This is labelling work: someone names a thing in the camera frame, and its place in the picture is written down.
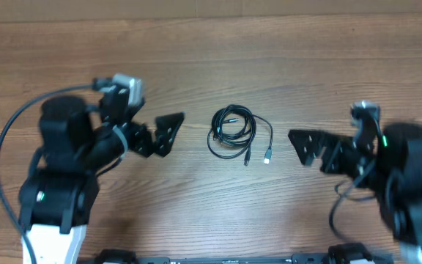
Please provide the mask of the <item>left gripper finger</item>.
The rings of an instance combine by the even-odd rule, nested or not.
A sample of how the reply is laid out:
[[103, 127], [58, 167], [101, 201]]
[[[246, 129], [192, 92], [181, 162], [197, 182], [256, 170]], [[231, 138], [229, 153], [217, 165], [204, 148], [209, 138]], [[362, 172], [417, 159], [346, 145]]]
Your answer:
[[133, 150], [145, 158], [150, 157], [154, 153], [152, 133], [146, 125], [138, 125], [134, 135]]
[[167, 156], [172, 149], [177, 132], [185, 120], [185, 113], [178, 112], [155, 119], [155, 153], [161, 157]]

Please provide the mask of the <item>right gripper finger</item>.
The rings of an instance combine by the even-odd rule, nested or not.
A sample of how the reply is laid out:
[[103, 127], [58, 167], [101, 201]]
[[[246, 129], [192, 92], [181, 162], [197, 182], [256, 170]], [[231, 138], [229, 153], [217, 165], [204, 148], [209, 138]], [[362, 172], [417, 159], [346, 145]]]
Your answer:
[[329, 137], [328, 132], [317, 130], [292, 129], [288, 133], [288, 138], [304, 166], [312, 165], [314, 159], [320, 156]]
[[325, 148], [322, 155], [322, 165], [320, 171], [323, 173], [339, 173], [340, 170], [340, 156], [341, 143], [336, 142]]

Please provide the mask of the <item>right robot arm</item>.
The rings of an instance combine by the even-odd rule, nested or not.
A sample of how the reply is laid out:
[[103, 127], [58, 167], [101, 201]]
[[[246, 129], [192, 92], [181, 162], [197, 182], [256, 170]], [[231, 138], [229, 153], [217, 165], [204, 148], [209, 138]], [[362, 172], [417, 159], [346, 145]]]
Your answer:
[[335, 208], [353, 188], [371, 190], [404, 260], [422, 263], [422, 125], [397, 122], [381, 128], [378, 108], [353, 109], [351, 115], [355, 136], [292, 129], [288, 138], [302, 165], [321, 158], [321, 172], [352, 179]]

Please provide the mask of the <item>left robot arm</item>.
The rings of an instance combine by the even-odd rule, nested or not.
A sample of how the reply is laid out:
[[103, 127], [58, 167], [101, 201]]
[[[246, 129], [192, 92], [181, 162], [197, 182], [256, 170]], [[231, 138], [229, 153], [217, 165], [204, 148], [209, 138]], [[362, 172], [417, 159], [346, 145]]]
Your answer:
[[42, 96], [42, 146], [19, 191], [19, 223], [28, 263], [76, 263], [86, 237], [99, 178], [129, 152], [167, 156], [185, 119], [182, 112], [159, 116], [156, 129], [133, 121], [145, 99], [141, 88], [94, 86], [97, 105], [68, 89]]

